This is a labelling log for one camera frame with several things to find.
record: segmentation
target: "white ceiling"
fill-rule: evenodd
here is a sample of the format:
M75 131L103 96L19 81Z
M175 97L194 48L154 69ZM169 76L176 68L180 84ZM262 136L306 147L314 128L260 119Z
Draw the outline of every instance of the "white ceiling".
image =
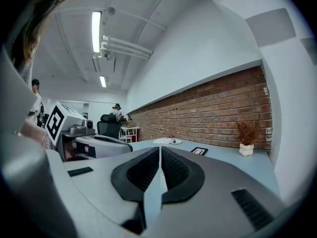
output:
M36 52L33 76L38 79L76 80L100 84L93 65L92 12L111 6L113 16L102 13L100 37L103 34L136 43L155 52L164 30L118 11L141 16L168 28L184 10L197 0L67 0L48 19ZM128 55L116 57L115 72L104 75L111 89L127 90L137 70L146 60Z

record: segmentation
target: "black bag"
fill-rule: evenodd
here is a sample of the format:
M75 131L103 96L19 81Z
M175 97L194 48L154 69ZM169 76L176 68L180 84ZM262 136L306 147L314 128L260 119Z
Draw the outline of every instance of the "black bag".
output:
M39 112L39 115L37 116L37 118L38 118L37 126L42 127L43 118L44 118L44 106L43 106L42 102L41 102L40 112Z

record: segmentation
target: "man in white shirt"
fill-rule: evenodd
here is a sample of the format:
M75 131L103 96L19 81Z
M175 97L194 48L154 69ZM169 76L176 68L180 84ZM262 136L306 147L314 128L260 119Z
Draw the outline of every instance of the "man in white shirt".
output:
M110 112L110 115L112 114L112 115L115 115L117 117L117 121L120 121L123 118L123 115L120 112L120 109L121 109L121 107L117 103L117 104L114 105L114 107L112 108L112 111Z
M33 79L32 80L32 91L35 94L35 96L37 97L35 103L33 104L29 115L27 117L27 120L35 125L37 125L38 123L38 115L40 113L41 110L41 102L42 102L42 98L39 94L39 87L40 87L40 82L37 79Z

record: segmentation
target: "white plant pot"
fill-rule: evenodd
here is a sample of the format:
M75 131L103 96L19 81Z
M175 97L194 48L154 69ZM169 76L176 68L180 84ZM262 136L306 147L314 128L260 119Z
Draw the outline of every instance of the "white plant pot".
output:
M253 154L253 148L254 148L254 145L240 144L239 153L241 153L242 156L252 155Z

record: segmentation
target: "fluorescent ceiling light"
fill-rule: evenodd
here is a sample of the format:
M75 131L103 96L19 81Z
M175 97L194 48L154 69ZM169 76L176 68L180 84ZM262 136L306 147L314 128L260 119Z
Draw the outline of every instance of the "fluorescent ceiling light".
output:
M91 20L91 32L93 36L93 48L94 48L94 52L96 53L100 52L100 44L99 44L100 18L101 18L101 12L94 11L92 14L92 20Z
M102 85L103 87L106 87L105 77L104 77L104 76L99 76L99 78L100 78L100 81L101 81L101 85Z

